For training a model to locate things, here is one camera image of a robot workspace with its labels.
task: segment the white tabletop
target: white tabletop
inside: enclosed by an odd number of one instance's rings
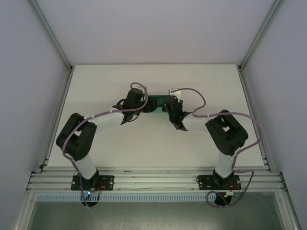
[[[130,83],[138,81],[150,95],[167,94],[169,89],[192,87],[206,98],[199,114],[227,109],[248,112],[248,106],[235,65],[77,65],[63,108],[57,136],[73,113],[95,115],[110,110],[126,98]],[[181,93],[184,111],[202,105],[192,91]],[[251,120],[236,116],[248,132],[245,146],[256,140]],[[131,123],[96,133],[90,151],[97,167],[133,169],[190,169],[213,167],[218,149],[208,131],[175,130],[167,113],[142,113]],[[48,166],[69,166],[55,142]],[[258,146],[240,154],[236,166],[263,166]]]

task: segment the metal frame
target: metal frame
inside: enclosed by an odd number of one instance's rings
[[[50,25],[48,24],[43,12],[39,8],[36,0],[29,0],[31,6],[36,12],[44,29],[48,33],[55,49],[59,53],[63,63],[68,68],[60,100],[55,111],[50,132],[48,134],[48,141],[44,148],[44,159],[42,160],[42,167],[40,173],[33,173],[31,175],[27,191],[24,195],[23,203],[21,205],[14,230],[27,229],[31,220],[31,215],[35,208],[36,198],[41,193],[54,194],[77,194],[80,192],[73,192],[70,190],[71,176],[74,170],[69,167],[50,168],[47,166],[48,157],[51,152],[52,144],[56,135],[57,127],[59,125],[61,111],[63,109],[65,99],[68,93],[71,82],[73,68],[70,65],[64,51],[62,50],[58,40],[56,39]],[[269,14],[263,22],[258,34],[252,42],[242,64],[238,67],[238,73],[241,79],[244,94],[248,103],[248,108],[252,116],[259,120],[259,115],[253,101],[251,88],[249,82],[244,75],[244,68],[250,61],[251,57],[258,48],[265,33],[269,29],[274,20],[278,10],[281,8],[284,0],[276,0],[273,4]],[[256,135],[259,136],[259,131],[255,127]],[[254,168],[255,177],[253,178],[248,192],[274,192],[278,203],[278,208],[281,214],[281,221],[285,229],[297,230],[300,229],[290,196],[287,192],[286,184],[283,180],[282,173],[275,171],[275,166],[264,140],[260,144],[260,150],[263,157],[264,166]],[[180,193],[180,194],[199,194],[198,184],[195,181],[196,177],[201,174],[212,174],[213,168],[197,168],[185,170],[128,170],[121,168],[99,168],[103,174],[115,176],[113,194],[135,194],[135,193]],[[242,188],[245,188],[249,179],[249,173],[240,175]]]

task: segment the white wall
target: white wall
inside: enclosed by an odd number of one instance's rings
[[[247,66],[277,169],[307,229],[307,1],[285,1]]]
[[[75,64],[240,64],[274,0],[37,0]]]
[[[25,0],[0,7],[0,229],[11,229],[39,165],[67,72]]]

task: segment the black mounting plate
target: black mounting plate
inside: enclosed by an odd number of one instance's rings
[[[200,190],[238,190],[241,189],[241,182],[238,175],[230,176],[227,183],[217,185],[213,182],[213,175],[199,175],[196,181],[200,187]]]
[[[102,190],[102,191],[112,191],[113,190],[113,184],[114,184],[114,176],[104,176],[99,175],[98,178],[98,187],[96,190]],[[83,190],[90,190],[91,185],[88,183],[88,180],[82,178],[82,185]],[[80,188],[80,178],[78,175],[75,175],[72,177],[72,183],[71,183],[71,190],[72,191],[81,191]]]

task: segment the glass panel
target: glass panel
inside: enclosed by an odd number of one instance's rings
[[[37,202],[30,230],[282,230],[274,193],[247,193],[229,208],[204,202]]]

